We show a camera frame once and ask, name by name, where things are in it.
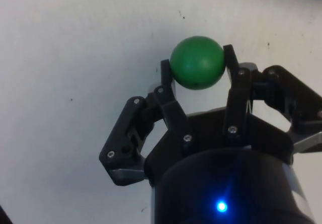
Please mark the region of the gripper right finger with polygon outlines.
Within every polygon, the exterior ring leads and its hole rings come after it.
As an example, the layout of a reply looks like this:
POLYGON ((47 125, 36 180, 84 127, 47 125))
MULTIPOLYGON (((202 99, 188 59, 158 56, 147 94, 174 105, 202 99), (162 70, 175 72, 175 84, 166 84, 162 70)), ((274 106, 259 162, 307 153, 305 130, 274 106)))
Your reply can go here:
POLYGON ((239 63, 232 45, 223 52, 231 82, 223 127, 229 144, 272 156, 321 152, 321 96, 279 65, 260 72, 254 63, 239 63), (290 122, 289 130, 256 117, 254 101, 278 111, 290 122))

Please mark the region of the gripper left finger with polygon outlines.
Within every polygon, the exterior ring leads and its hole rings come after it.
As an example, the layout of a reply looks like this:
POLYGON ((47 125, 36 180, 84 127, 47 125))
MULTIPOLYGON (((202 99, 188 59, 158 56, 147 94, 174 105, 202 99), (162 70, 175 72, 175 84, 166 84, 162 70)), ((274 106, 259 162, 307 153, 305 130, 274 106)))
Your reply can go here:
POLYGON ((144 179, 154 186, 168 169, 197 151, 188 117, 174 94, 170 62, 163 60, 160 66, 161 84, 146 97, 128 99, 99 155, 117 186, 144 179), (159 120, 167 131, 145 158, 141 150, 159 120))

